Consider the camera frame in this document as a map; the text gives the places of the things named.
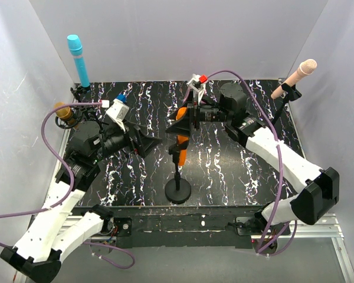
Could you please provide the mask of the round base shock-mount stand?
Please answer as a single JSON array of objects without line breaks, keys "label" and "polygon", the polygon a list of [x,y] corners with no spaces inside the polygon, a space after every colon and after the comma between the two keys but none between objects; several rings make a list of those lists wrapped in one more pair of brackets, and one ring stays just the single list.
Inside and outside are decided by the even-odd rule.
[{"label": "round base shock-mount stand", "polygon": [[169,146],[168,153],[175,165],[174,178],[165,185],[165,196],[173,204],[185,203],[191,196],[190,183],[181,177],[179,168],[185,164],[189,138],[177,135],[176,142]]}]

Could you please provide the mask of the beige microphone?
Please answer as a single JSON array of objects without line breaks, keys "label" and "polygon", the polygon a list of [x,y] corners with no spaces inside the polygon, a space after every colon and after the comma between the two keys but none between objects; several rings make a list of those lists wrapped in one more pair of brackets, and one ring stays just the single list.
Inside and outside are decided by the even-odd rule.
[{"label": "beige microphone", "polygon": [[311,75],[316,68],[317,62],[314,59],[301,62],[297,70],[272,92],[271,98],[276,99],[280,97],[285,92],[282,88],[283,85],[288,85],[289,87],[296,85],[302,78]]}]

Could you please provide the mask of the gold microphone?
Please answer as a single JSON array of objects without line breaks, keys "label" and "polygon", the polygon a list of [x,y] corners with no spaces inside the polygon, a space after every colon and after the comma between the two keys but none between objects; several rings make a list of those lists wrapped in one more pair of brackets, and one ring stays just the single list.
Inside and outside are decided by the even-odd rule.
[{"label": "gold microphone", "polygon": [[64,107],[55,112],[55,122],[60,127],[75,127],[78,123],[77,116],[71,107]]}]

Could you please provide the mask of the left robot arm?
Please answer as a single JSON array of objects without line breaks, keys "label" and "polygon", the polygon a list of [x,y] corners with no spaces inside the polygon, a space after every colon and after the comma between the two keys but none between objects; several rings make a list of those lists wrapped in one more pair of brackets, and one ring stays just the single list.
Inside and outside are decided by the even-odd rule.
[{"label": "left robot arm", "polygon": [[110,233],[114,214],[100,205],[88,209],[65,231],[60,229],[99,175],[101,160],[124,148],[146,157],[162,142],[145,132],[144,126],[130,121],[124,122],[123,129],[114,122],[103,127],[93,121],[79,125],[68,142],[64,165],[55,176],[57,188],[22,238],[2,250],[1,259],[34,282],[51,282],[72,251],[97,233]]}]

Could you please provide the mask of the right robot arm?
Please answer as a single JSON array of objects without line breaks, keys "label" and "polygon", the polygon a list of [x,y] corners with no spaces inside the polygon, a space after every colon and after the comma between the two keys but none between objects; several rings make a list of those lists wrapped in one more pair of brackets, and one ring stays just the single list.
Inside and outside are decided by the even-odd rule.
[{"label": "right robot arm", "polygon": [[200,105],[201,91],[191,89],[183,105],[169,115],[172,124],[167,133],[190,137],[202,122],[223,122],[233,141],[262,158],[292,185],[296,195],[263,206],[246,221],[246,229],[262,232],[290,221],[314,225],[339,201],[339,173],[310,163],[280,141],[265,121],[247,111],[247,95],[240,85],[226,83],[219,93],[217,102],[204,96]]}]

